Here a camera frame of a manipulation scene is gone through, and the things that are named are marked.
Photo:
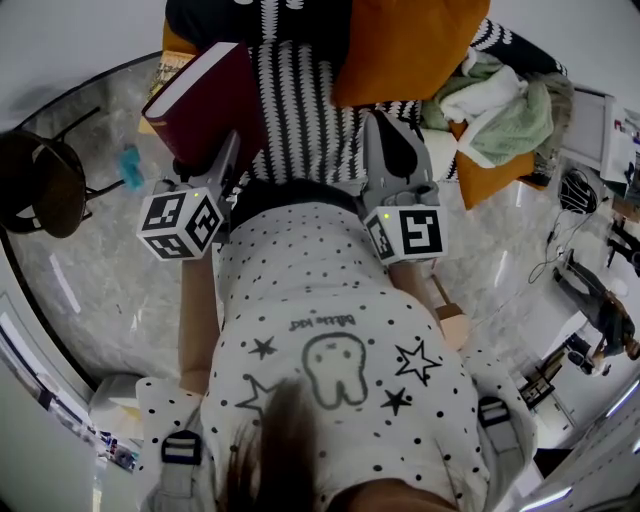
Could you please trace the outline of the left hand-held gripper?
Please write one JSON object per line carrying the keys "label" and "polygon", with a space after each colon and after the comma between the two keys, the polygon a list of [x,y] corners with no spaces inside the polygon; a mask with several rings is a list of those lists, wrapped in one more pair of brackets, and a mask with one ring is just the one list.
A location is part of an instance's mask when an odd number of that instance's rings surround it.
{"label": "left hand-held gripper", "polygon": [[231,131],[212,165],[212,179],[156,183],[140,212],[137,237],[159,260],[198,260],[220,238],[229,222],[235,195],[222,190],[232,176],[240,148],[240,136]]}

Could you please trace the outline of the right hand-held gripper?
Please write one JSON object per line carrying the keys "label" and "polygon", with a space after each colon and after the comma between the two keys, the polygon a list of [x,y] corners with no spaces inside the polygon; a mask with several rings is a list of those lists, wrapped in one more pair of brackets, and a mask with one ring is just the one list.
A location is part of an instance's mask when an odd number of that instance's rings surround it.
{"label": "right hand-held gripper", "polygon": [[439,202],[424,142],[381,110],[366,119],[367,184],[362,222],[384,265],[422,262],[448,253],[447,213]]}

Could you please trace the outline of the maroon hardcover book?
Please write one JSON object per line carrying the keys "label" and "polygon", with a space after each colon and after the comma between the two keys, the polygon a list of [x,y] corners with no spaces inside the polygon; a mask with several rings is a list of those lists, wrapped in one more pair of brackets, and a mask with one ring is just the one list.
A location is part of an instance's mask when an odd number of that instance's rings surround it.
{"label": "maroon hardcover book", "polygon": [[228,135],[240,138],[236,167],[246,171],[267,142],[247,46],[217,42],[194,57],[142,109],[174,158],[191,168],[213,163]]}

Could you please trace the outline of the person's left forearm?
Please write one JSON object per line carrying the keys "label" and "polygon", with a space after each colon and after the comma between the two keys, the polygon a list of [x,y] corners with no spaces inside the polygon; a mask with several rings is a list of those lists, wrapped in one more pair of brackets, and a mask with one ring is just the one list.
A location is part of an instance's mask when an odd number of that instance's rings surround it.
{"label": "person's left forearm", "polygon": [[212,248],[199,260],[183,261],[178,357],[180,387],[204,396],[220,336]]}

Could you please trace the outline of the person's right forearm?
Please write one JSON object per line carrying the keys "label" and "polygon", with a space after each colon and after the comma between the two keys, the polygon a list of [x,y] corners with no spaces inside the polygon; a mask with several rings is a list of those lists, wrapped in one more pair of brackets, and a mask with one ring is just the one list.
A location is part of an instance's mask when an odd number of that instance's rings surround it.
{"label": "person's right forearm", "polygon": [[422,315],[427,315],[435,326],[442,330],[441,322],[431,301],[421,265],[415,262],[395,263],[388,267],[388,273],[393,286],[412,297],[419,306]]}

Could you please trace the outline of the yellow paperback book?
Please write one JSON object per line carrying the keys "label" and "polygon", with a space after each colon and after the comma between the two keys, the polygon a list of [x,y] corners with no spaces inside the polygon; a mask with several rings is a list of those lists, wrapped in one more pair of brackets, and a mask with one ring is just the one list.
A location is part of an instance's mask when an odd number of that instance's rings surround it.
{"label": "yellow paperback book", "polygon": [[149,103],[164,85],[194,58],[193,54],[166,50],[152,77],[146,102]]}

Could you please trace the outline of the white pillow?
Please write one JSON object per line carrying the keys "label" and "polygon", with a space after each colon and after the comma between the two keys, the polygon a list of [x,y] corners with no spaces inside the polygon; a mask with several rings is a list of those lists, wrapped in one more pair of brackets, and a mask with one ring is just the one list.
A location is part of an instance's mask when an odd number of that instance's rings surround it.
{"label": "white pillow", "polygon": [[429,153],[433,180],[444,180],[455,160],[457,153],[457,140],[450,132],[420,129],[424,145]]}

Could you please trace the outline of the orange cushion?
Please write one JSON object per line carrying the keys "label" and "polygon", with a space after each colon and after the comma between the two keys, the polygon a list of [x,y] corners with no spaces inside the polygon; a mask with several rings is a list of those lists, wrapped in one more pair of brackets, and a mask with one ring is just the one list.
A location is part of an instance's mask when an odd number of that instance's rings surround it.
{"label": "orange cushion", "polygon": [[534,171],[534,156],[533,152],[526,153],[504,165],[485,169],[458,150],[454,163],[465,209],[471,210],[514,181],[521,181],[539,191],[544,190],[545,186],[528,179]]}
{"label": "orange cushion", "polygon": [[465,59],[491,0],[353,0],[339,107],[430,99]]}

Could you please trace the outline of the green white fleece blanket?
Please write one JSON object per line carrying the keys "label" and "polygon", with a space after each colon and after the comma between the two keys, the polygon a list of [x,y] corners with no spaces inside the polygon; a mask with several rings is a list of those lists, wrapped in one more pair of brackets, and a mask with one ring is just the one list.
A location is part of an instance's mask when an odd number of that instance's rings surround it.
{"label": "green white fleece blanket", "polygon": [[460,71],[422,105],[422,126],[464,123],[458,151],[490,169],[529,153],[553,133],[552,99],[541,76],[524,78],[499,59],[469,49]]}

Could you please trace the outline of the white spotted t-shirt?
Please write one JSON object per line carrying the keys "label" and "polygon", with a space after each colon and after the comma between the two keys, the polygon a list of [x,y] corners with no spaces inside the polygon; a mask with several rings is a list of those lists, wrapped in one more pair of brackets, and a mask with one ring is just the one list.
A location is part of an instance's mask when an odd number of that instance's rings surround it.
{"label": "white spotted t-shirt", "polygon": [[243,228],[205,395],[137,383],[142,512],[491,512],[536,448],[491,349],[453,350],[356,215],[307,203]]}

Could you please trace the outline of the black round chair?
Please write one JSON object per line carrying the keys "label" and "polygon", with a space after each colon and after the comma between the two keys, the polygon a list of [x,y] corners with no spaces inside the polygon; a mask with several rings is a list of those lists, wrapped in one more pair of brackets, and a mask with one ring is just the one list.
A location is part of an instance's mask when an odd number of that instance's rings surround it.
{"label": "black round chair", "polygon": [[125,184],[87,186],[83,165],[65,136],[100,111],[90,110],[52,138],[14,129],[0,133],[0,227],[15,234],[71,236],[92,213],[87,203]]}

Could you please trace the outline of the grey brown knitted throw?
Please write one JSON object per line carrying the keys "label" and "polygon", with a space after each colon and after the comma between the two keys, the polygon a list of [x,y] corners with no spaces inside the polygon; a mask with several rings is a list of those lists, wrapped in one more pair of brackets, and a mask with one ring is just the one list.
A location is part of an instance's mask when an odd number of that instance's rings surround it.
{"label": "grey brown knitted throw", "polygon": [[545,85],[551,100],[551,135],[535,150],[534,170],[527,179],[538,186],[547,186],[555,173],[563,138],[569,128],[572,116],[574,87],[561,73],[531,75]]}

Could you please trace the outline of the cardboard box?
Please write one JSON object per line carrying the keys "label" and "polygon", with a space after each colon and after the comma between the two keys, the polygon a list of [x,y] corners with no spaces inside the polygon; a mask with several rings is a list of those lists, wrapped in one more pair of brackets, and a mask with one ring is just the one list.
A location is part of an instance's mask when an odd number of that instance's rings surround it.
{"label": "cardboard box", "polygon": [[612,203],[613,211],[630,222],[640,224],[640,204],[616,196]]}

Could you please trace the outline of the white round bin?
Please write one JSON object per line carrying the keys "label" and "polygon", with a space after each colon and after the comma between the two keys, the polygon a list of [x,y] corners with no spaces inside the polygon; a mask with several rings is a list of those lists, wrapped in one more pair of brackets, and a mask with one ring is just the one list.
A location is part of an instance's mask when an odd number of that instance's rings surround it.
{"label": "white round bin", "polygon": [[144,438],[140,406],[136,394],[139,376],[112,375],[105,378],[88,406],[94,427],[118,439]]}

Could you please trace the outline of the black metal rack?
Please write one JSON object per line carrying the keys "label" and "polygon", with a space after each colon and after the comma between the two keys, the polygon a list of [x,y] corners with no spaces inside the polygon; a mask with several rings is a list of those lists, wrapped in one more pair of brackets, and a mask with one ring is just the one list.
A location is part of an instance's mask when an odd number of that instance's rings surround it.
{"label": "black metal rack", "polygon": [[526,383],[519,388],[519,393],[529,411],[535,409],[555,390],[552,381],[561,370],[565,355],[566,347],[561,345],[525,376]]}

